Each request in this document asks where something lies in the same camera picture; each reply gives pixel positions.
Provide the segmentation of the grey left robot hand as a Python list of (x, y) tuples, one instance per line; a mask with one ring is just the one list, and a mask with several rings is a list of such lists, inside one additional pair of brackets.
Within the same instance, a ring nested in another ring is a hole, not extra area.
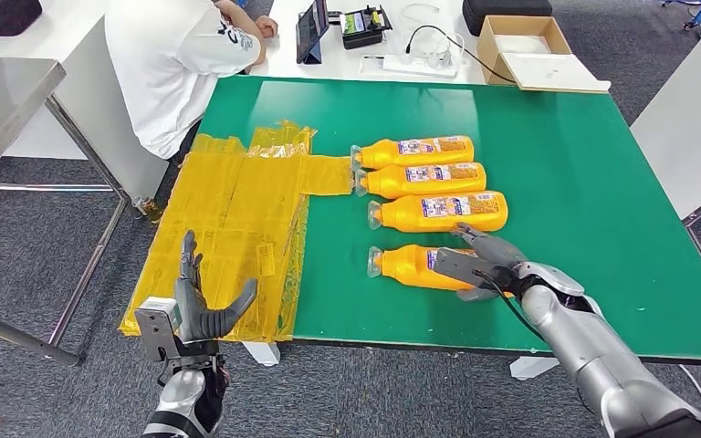
[(249, 278), (230, 305), (210, 309), (201, 290), (200, 263), (203, 255), (196, 254), (196, 248), (194, 231), (188, 230), (182, 240), (180, 273), (173, 292), (182, 319), (178, 330), (183, 342), (220, 339), (228, 335), (257, 295), (258, 281)]

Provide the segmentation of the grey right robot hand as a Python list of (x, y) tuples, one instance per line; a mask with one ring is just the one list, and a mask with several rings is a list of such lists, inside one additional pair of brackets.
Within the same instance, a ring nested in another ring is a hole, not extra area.
[(470, 245), (470, 254), (458, 253), (448, 258), (448, 274), (468, 284), (457, 296), (465, 302), (486, 301), (496, 297), (521, 297), (515, 267), (528, 259), (503, 238), (459, 223), (451, 232)]

